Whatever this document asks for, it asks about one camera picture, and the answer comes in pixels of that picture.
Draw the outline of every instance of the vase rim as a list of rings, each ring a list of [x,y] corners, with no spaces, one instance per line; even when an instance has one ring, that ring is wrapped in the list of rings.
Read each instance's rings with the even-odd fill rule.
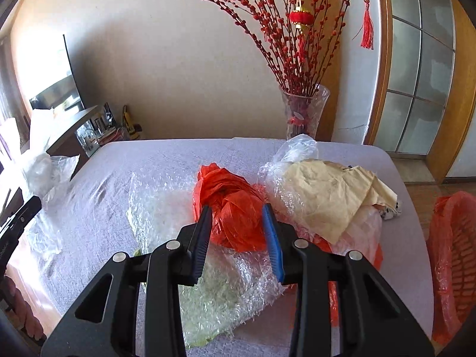
[[[283,94],[286,94],[286,95],[289,95],[289,96],[296,96],[298,98],[313,98],[313,96],[303,96],[303,95],[295,95],[295,94],[290,94],[289,92],[283,90],[283,88],[281,86],[279,86],[279,90],[283,93]],[[323,84],[319,84],[318,85],[318,94],[320,95],[325,95],[326,93],[330,93],[329,89],[324,86]]]

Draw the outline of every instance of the glass vase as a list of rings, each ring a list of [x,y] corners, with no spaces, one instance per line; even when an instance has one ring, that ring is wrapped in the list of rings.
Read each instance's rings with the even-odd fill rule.
[[[286,107],[286,138],[307,134],[316,138],[317,127],[330,91],[323,85],[318,87],[314,96],[292,95],[281,90]]]

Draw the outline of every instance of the crumpled paper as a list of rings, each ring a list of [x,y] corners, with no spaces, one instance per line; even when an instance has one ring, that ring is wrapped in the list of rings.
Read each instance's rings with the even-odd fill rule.
[[[362,167],[316,159],[292,163],[279,184],[282,194],[293,194],[294,219],[331,244],[361,206],[395,209],[397,195],[375,173]]]

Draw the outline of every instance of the red berry branch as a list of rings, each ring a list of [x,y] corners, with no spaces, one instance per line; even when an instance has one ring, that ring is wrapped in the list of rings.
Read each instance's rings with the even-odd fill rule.
[[[281,0],[208,0],[230,15],[243,28],[263,54],[266,63],[285,92],[313,96],[326,70],[332,65],[339,45],[344,17],[350,0],[340,0],[339,15],[328,17],[330,0],[311,0],[310,14],[299,11],[303,1]],[[248,29],[245,16],[258,21],[259,36]],[[302,17],[301,28],[296,17]]]

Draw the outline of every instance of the television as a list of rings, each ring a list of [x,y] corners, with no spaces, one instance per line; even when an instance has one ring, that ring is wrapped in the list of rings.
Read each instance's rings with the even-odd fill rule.
[[[65,35],[62,41],[58,42],[58,49],[51,57],[54,60],[55,76],[61,79],[30,99],[32,108],[53,109],[55,116],[71,116],[84,110],[84,104],[71,71]]]

